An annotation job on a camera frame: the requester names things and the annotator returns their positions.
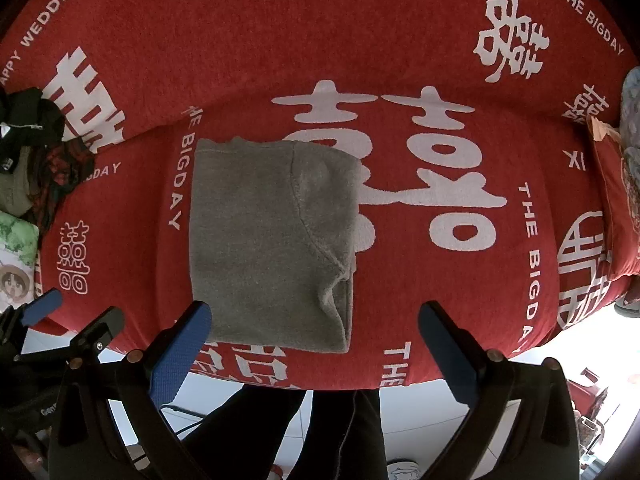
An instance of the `plaid fabric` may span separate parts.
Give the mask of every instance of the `plaid fabric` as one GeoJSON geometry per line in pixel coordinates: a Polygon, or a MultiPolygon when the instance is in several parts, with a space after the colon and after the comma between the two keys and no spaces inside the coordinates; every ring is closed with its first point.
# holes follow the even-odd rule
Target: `plaid fabric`
{"type": "Polygon", "coordinates": [[[33,174],[40,192],[31,196],[33,207],[24,216],[44,234],[53,224],[64,197],[94,170],[94,154],[80,137],[36,150],[32,159],[33,174]]]}

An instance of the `bed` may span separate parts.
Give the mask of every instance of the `bed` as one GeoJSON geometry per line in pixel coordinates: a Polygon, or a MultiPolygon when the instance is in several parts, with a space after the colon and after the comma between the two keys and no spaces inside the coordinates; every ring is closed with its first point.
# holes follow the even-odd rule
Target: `bed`
{"type": "Polygon", "coordinates": [[[192,370],[283,388],[433,380],[439,301],[507,357],[619,297],[584,126],[638,64],[598,0],[30,0],[0,84],[44,89],[97,153],[44,237],[38,290],[78,330],[108,306],[146,348],[192,301],[197,140],[322,142],[369,170],[347,354],[218,343],[192,370]]]}

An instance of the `folded gray sweatshirt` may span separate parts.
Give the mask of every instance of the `folded gray sweatshirt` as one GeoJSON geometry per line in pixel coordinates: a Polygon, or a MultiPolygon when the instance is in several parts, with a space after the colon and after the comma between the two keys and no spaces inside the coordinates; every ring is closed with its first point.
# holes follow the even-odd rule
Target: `folded gray sweatshirt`
{"type": "Polygon", "coordinates": [[[348,351],[361,171],[312,142],[198,142],[189,257],[209,342],[348,351]]]}

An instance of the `white chinese character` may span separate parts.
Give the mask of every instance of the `white chinese character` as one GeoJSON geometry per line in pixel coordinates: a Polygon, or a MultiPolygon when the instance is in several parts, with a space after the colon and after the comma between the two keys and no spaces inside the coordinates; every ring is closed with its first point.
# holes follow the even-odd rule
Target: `white chinese character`
{"type": "Polygon", "coordinates": [[[210,362],[208,362],[204,356],[201,357],[200,355],[198,356],[200,360],[196,362],[200,363],[200,368],[203,370],[205,370],[204,365],[207,365],[210,373],[216,375],[220,370],[224,370],[225,367],[222,364],[222,355],[213,349],[214,346],[218,346],[218,343],[206,344],[200,349],[200,354],[209,356],[210,362]]]}
{"type": "Polygon", "coordinates": [[[402,357],[406,361],[411,355],[411,341],[404,343],[404,348],[385,350],[385,355],[402,354],[402,357]]]}
{"type": "Polygon", "coordinates": [[[73,289],[78,294],[86,294],[88,285],[86,275],[91,271],[85,264],[86,234],[89,226],[81,220],[78,225],[71,227],[68,222],[60,228],[60,245],[58,246],[58,261],[56,268],[60,271],[58,281],[63,290],[73,289]]]}
{"type": "Polygon", "coordinates": [[[377,96],[368,94],[341,94],[336,91],[330,80],[316,83],[312,94],[276,97],[271,102],[277,105],[311,105],[310,112],[297,114],[294,119],[299,123],[343,123],[358,117],[354,112],[338,110],[338,103],[369,103],[377,96]]]}
{"type": "MultiPolygon", "coordinates": [[[[446,134],[416,134],[407,142],[409,151],[430,164],[446,168],[469,169],[480,165],[482,152],[478,145],[465,137],[446,134]],[[434,146],[450,146],[452,153],[436,152],[434,146]]],[[[503,207],[507,199],[488,193],[483,188],[482,173],[470,171],[457,180],[425,168],[418,169],[418,177],[429,187],[407,189],[395,193],[396,202],[422,206],[503,207]]]]}
{"type": "Polygon", "coordinates": [[[193,366],[191,368],[194,368],[193,371],[200,375],[206,375],[209,377],[216,376],[219,372],[219,369],[216,368],[215,364],[206,361],[198,361],[197,359],[193,362],[193,366]]]}
{"type": "Polygon", "coordinates": [[[240,373],[244,375],[244,377],[253,378],[257,383],[264,384],[264,379],[267,379],[271,386],[275,386],[278,381],[284,381],[287,379],[287,365],[277,359],[274,359],[270,363],[265,363],[263,361],[249,361],[248,359],[236,354],[236,361],[238,362],[240,373]],[[269,367],[272,371],[271,373],[258,373],[258,370],[252,370],[251,365],[269,367]]]}
{"type": "Polygon", "coordinates": [[[124,121],[124,112],[118,111],[104,85],[99,82],[90,92],[86,88],[97,76],[91,65],[75,76],[86,56],[80,47],[71,56],[65,54],[56,66],[57,74],[42,91],[43,97],[55,96],[53,102],[63,110],[71,105],[66,113],[65,134],[63,140],[82,137],[91,151],[107,144],[122,142],[122,128],[116,126],[124,121]]]}
{"type": "Polygon", "coordinates": [[[542,62],[536,60],[537,54],[532,55],[531,49],[526,49],[525,45],[533,46],[535,51],[539,48],[544,50],[549,46],[549,38],[542,35],[542,25],[538,26],[538,30],[536,30],[537,23],[531,25],[529,16],[517,17],[518,3],[519,0],[511,0],[511,13],[509,14],[508,0],[486,1],[484,15],[494,28],[482,30],[479,33],[478,44],[476,44],[474,54],[478,54],[480,61],[485,66],[493,66],[497,62],[498,53],[502,55],[500,66],[494,73],[485,78],[487,83],[495,83],[500,79],[502,69],[507,60],[509,61],[511,73],[520,72],[520,75],[526,75],[526,79],[529,79],[531,74],[538,73],[542,69],[542,62]],[[500,9],[500,18],[496,16],[497,9],[500,9]],[[508,27],[506,41],[502,38],[503,27],[508,27]],[[521,44],[512,49],[514,34],[521,44]],[[485,47],[487,40],[492,42],[491,50],[487,50],[485,47]]]}
{"type": "Polygon", "coordinates": [[[596,116],[600,112],[603,112],[605,108],[609,108],[606,98],[600,97],[594,90],[594,85],[587,86],[582,85],[584,92],[578,94],[574,99],[574,104],[571,105],[564,102],[564,105],[568,108],[562,114],[562,117],[571,119],[574,123],[585,123],[587,116],[596,116]]]}
{"type": "Polygon", "coordinates": [[[420,126],[429,128],[439,128],[441,130],[461,130],[465,127],[463,123],[452,119],[447,115],[447,111],[463,112],[465,114],[475,111],[471,106],[458,105],[443,101],[438,91],[433,86],[425,86],[420,92],[420,97],[405,97],[399,95],[383,95],[386,101],[391,101],[399,105],[414,106],[424,110],[423,116],[414,116],[412,121],[420,126]]]}
{"type": "Polygon", "coordinates": [[[589,282],[572,290],[562,291],[559,296],[558,325],[563,329],[583,320],[591,314],[603,300],[610,283],[606,274],[598,276],[600,264],[606,259],[602,243],[603,233],[583,236],[580,225],[589,218],[601,218],[602,211],[589,211],[580,215],[567,232],[558,251],[558,271],[560,274],[589,271],[589,282]]]}
{"type": "Polygon", "coordinates": [[[383,379],[392,379],[395,377],[406,377],[406,373],[398,373],[398,370],[400,368],[407,368],[409,366],[409,363],[400,363],[397,365],[383,365],[383,368],[385,370],[391,370],[390,374],[384,374],[382,375],[383,379]]]}
{"type": "MultiPolygon", "coordinates": [[[[241,352],[244,354],[253,354],[253,355],[262,355],[262,356],[276,356],[276,357],[286,357],[285,353],[282,351],[282,348],[275,346],[273,347],[273,351],[268,351],[267,347],[262,345],[242,345],[248,346],[248,349],[236,348],[232,347],[234,352],[241,352]]],[[[236,354],[236,362],[238,362],[238,368],[240,368],[240,373],[244,375],[244,377],[251,377],[257,383],[263,384],[263,379],[268,379],[269,384],[274,386],[278,381],[284,381],[287,379],[287,365],[277,359],[274,359],[272,362],[264,362],[264,361],[249,361],[248,359],[244,359],[242,356],[236,354]],[[252,369],[251,365],[257,365],[258,369],[255,367],[252,369]],[[270,373],[258,373],[260,367],[269,367],[271,368],[270,373]]]]}

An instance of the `seam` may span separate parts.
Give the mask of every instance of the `seam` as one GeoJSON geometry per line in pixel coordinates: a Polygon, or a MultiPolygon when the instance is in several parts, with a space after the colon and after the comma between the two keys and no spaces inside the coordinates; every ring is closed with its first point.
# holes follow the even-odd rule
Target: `seam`
{"type": "MultiPolygon", "coordinates": [[[[275,150],[277,149],[277,146],[269,146],[266,148],[260,148],[261,150],[275,150]]],[[[238,154],[243,154],[244,152],[242,152],[241,150],[235,150],[233,148],[198,148],[197,149],[198,153],[225,153],[227,155],[231,154],[231,155],[238,155],[238,154]]]]}
{"type": "MultiPolygon", "coordinates": [[[[602,182],[604,184],[604,194],[605,194],[605,200],[606,200],[606,206],[607,206],[607,217],[608,218],[603,218],[602,220],[603,220],[604,229],[605,229],[605,235],[606,235],[604,240],[603,240],[604,245],[605,245],[605,252],[611,251],[611,261],[609,263],[609,272],[607,273],[607,277],[609,277],[609,275],[611,273],[611,267],[614,267],[614,260],[617,260],[616,251],[614,251],[614,248],[613,248],[613,240],[614,240],[614,236],[613,236],[613,210],[611,208],[611,200],[609,198],[609,186],[607,185],[607,177],[604,174],[603,164],[602,164],[602,161],[600,160],[600,153],[598,152],[595,144],[593,144],[593,147],[595,148],[595,151],[596,151],[596,159],[598,161],[598,170],[600,170],[600,178],[602,179],[602,182]]],[[[624,164],[624,159],[622,158],[620,162],[621,162],[620,163],[620,177],[622,178],[622,164],[624,164]]]]}
{"type": "Polygon", "coordinates": [[[302,209],[300,207],[300,200],[298,199],[298,194],[296,193],[296,188],[295,188],[294,182],[293,182],[293,164],[294,164],[295,157],[296,157],[296,145],[294,144],[291,147],[291,164],[289,165],[289,185],[291,186],[291,194],[293,196],[293,201],[296,203],[296,210],[298,212],[298,219],[300,220],[300,223],[302,224],[302,226],[305,229],[305,233],[306,233],[306,236],[307,236],[308,240],[311,242],[311,244],[316,249],[316,251],[318,251],[322,256],[324,256],[324,258],[327,261],[329,261],[329,263],[331,263],[332,265],[336,266],[338,268],[338,270],[340,270],[340,273],[344,273],[346,271],[346,268],[343,267],[342,264],[340,263],[340,261],[338,261],[331,253],[329,253],[328,251],[325,251],[321,247],[321,245],[318,243],[316,238],[311,234],[311,229],[309,229],[309,227],[306,225],[304,219],[302,218],[302,209]]]}
{"type": "Polygon", "coordinates": [[[335,475],[334,475],[334,480],[338,480],[338,476],[340,476],[340,462],[342,461],[342,449],[344,448],[344,444],[347,442],[347,438],[349,437],[349,433],[351,432],[351,427],[353,426],[353,421],[356,418],[356,395],[358,393],[354,392],[352,397],[351,397],[351,402],[353,404],[353,411],[351,412],[351,420],[349,421],[349,425],[347,426],[347,431],[344,434],[344,438],[342,439],[342,442],[340,443],[340,447],[338,448],[338,460],[337,463],[335,465],[335,475]]]}

